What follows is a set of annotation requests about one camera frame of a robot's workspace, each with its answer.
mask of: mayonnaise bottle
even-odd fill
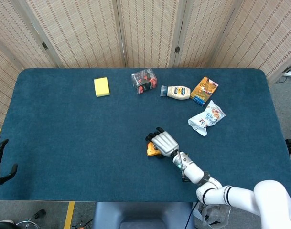
[[[160,96],[168,96],[174,99],[189,99],[190,98],[190,88],[184,86],[172,86],[167,87],[161,85]]]

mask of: dark teal table cover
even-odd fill
[[[160,126],[180,149],[223,185],[253,189],[281,182],[291,196],[291,164],[265,75],[256,69],[153,69],[157,88],[137,95],[140,69],[22,71],[2,128],[9,138],[0,200],[196,201],[171,159],[148,158],[145,136]],[[107,77],[110,96],[95,96]],[[205,108],[160,97],[161,85],[191,89],[207,76],[219,84],[212,100],[227,115],[201,136],[188,119]]]

